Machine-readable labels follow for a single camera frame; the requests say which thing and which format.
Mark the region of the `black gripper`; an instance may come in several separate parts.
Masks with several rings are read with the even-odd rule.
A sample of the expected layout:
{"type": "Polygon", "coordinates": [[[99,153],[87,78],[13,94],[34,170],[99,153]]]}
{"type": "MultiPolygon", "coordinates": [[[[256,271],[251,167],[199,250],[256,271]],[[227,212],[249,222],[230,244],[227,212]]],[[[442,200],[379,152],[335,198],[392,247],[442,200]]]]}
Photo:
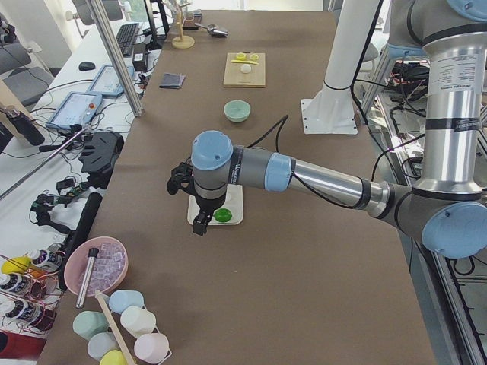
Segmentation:
{"type": "Polygon", "coordinates": [[[170,172],[166,188],[170,195],[176,195],[179,190],[182,190],[195,198],[201,212],[193,219],[193,232],[204,236],[209,225],[209,217],[213,215],[213,207],[196,191],[193,165],[187,161],[180,162],[178,166],[174,167],[170,172]]]}

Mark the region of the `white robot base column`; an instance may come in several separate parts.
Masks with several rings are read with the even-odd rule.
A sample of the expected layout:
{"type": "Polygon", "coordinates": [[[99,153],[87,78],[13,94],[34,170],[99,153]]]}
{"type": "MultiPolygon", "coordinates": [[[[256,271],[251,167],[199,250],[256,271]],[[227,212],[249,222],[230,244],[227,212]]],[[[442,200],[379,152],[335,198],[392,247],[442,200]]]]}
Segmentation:
{"type": "Polygon", "coordinates": [[[314,98],[301,101],[307,135],[355,135],[358,130],[352,102],[353,81],[382,6],[381,1],[342,3],[323,87],[314,98]]]}

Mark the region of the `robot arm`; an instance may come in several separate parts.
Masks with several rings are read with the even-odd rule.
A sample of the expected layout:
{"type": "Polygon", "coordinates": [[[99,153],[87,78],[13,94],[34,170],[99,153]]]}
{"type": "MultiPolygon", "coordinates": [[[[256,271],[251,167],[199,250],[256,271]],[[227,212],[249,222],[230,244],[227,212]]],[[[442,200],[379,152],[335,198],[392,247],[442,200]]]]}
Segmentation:
{"type": "Polygon", "coordinates": [[[484,1],[394,1],[392,49],[430,58],[420,179],[412,187],[372,182],[276,152],[235,145],[219,131],[199,134],[191,159],[174,168],[167,191],[196,199],[193,232],[203,235],[230,184],[270,192],[300,189],[386,221],[450,259],[486,246],[486,208],[474,180],[486,58],[484,1]]]}

